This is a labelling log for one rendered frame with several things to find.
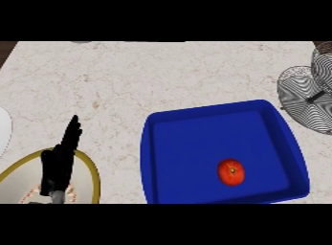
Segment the white plate with gold rim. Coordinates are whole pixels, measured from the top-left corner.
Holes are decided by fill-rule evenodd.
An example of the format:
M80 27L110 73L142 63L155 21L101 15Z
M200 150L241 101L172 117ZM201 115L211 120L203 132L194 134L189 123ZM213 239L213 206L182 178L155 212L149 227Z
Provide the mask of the white plate with gold rim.
M40 195L43 167L37 151L20 159L0 173L0 204L49 203L51 197ZM90 158L76 151L70 187L65 190L67 204L98 204L101 179Z

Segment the red tomato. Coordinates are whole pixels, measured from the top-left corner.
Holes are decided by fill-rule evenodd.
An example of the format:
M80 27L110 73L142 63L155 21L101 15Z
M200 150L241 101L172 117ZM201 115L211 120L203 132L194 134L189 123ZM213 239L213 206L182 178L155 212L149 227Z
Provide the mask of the red tomato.
M235 159L222 160L217 165L217 176L226 186L239 186L245 181L245 169L241 162Z

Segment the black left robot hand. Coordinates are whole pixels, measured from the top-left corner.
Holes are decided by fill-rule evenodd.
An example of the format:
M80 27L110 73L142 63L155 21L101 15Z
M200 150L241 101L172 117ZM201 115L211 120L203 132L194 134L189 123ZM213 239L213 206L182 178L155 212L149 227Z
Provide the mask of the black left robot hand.
M65 128L61 143L42 152L42 189L40 194L51 196L56 191L67 190L73 175L76 150L83 134L79 116L74 116Z

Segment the blue tray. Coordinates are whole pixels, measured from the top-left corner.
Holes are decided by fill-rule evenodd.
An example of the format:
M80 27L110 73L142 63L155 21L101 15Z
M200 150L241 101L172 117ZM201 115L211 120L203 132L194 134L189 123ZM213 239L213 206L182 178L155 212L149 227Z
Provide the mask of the blue tray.
M245 181L226 186L217 165L235 159ZM284 117L266 100L155 112L141 143L151 204L273 203L310 193L306 161Z

